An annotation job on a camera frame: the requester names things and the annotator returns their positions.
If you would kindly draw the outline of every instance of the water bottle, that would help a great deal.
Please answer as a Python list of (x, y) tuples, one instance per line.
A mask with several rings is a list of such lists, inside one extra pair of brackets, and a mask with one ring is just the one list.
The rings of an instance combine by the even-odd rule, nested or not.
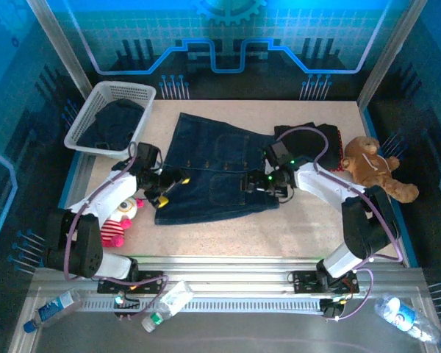
[(75, 288), (68, 290), (46, 305), (36, 310), (35, 317), (23, 325), (25, 332), (33, 332), (38, 327), (49, 327), (60, 318), (72, 313), (83, 305)]
[(374, 310), (385, 321), (424, 343), (441, 348), (441, 331), (426, 316), (404, 304), (399, 298), (385, 296), (376, 301)]
[(156, 304), (154, 313), (142, 320), (142, 326), (147, 332), (154, 331), (163, 321), (173, 318), (194, 297), (190, 286), (180, 281), (166, 293)]

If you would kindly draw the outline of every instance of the gray floor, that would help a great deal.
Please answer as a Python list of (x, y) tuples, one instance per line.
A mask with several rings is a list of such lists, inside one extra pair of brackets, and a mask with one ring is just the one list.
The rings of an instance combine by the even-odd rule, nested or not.
[(74, 313), (43, 330), (36, 352), (420, 352), (419, 342), (379, 318), (371, 301), (339, 323), (310, 315), (180, 313), (148, 334), (140, 319)]

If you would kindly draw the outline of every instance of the teddy bear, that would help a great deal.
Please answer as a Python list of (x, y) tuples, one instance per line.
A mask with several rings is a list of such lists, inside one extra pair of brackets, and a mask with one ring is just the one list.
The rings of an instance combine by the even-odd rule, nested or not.
[(135, 197), (129, 197), (119, 204), (100, 230), (103, 247), (120, 247), (124, 244), (124, 230), (131, 227), (131, 219), (143, 205), (144, 201)]
[(400, 165), (398, 158), (383, 158), (377, 154), (378, 150), (379, 142), (375, 138), (354, 138), (345, 147), (341, 165), (351, 173), (356, 184), (366, 188), (378, 185), (401, 203), (413, 202), (419, 194), (417, 187), (392, 178), (391, 172)]

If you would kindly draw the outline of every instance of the brown teddy bear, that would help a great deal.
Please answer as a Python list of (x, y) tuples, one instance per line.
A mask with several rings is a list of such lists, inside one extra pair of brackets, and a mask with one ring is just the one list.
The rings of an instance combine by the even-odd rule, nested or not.
[(366, 188), (378, 185), (399, 202), (413, 202), (419, 194), (417, 187), (392, 179), (391, 172), (398, 168), (400, 162), (396, 157), (385, 159), (379, 156), (378, 150), (379, 142), (375, 138), (354, 138), (345, 147), (341, 165), (353, 175), (356, 184)]

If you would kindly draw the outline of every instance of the laundry basket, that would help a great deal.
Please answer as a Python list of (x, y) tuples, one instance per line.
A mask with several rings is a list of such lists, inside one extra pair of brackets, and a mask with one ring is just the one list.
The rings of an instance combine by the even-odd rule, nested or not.
[(104, 155), (118, 160), (125, 160), (129, 157), (127, 149), (124, 151), (113, 151), (110, 149), (96, 149), (78, 146), (77, 141), (85, 130), (95, 121), (95, 115), (108, 103), (118, 99), (130, 99), (144, 107), (144, 113), (140, 117), (131, 141), (138, 142), (146, 126), (148, 117), (152, 111), (152, 103), (155, 98), (155, 88), (137, 83), (103, 81), (98, 83), (83, 104), (82, 109), (75, 118), (71, 128), (64, 139), (65, 147), (90, 154)]

